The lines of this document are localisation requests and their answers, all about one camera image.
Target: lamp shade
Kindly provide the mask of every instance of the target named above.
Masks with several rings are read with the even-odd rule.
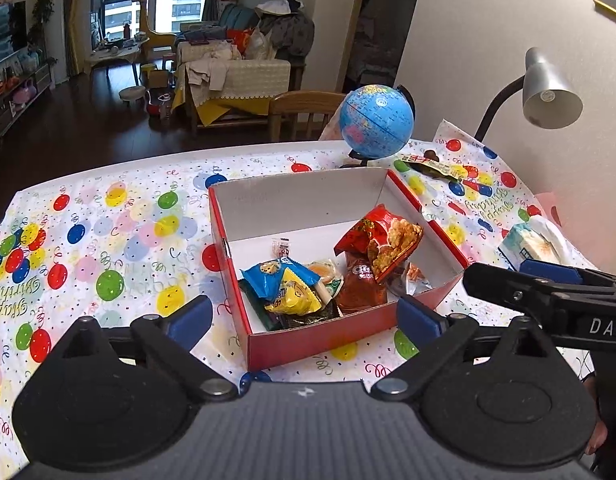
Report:
[[[526,119],[547,130],[569,126],[584,107],[570,82],[537,47],[526,52],[523,103]]]

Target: red cardboard box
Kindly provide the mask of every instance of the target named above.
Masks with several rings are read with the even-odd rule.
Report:
[[[418,295],[436,308],[468,262],[391,170],[353,168],[256,176],[215,184],[209,190],[213,238],[232,318],[248,370],[272,368],[363,339],[397,324],[397,297],[389,303],[314,325],[266,332],[238,280],[240,269],[273,257],[272,238],[290,240],[290,257],[303,264],[331,258],[345,275],[344,254],[333,247],[378,204],[424,228],[409,260],[433,290]]]

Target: wooden floor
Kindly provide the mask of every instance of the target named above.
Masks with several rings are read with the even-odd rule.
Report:
[[[168,127],[139,104],[130,108],[118,92],[134,85],[128,66],[80,75],[47,91],[0,143],[0,222],[21,189],[53,178],[128,160],[221,146],[268,142],[265,126],[209,129],[191,133],[188,121],[174,117]]]

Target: doorway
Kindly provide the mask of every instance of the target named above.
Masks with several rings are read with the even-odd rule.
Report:
[[[393,86],[417,0],[360,0],[342,92]]]

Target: desk lamp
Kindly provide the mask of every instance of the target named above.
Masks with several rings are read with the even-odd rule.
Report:
[[[537,47],[526,52],[526,73],[506,86],[490,103],[474,138],[483,137],[497,110],[523,89],[524,117],[535,126],[556,130],[571,125],[581,115],[583,103],[560,70]]]

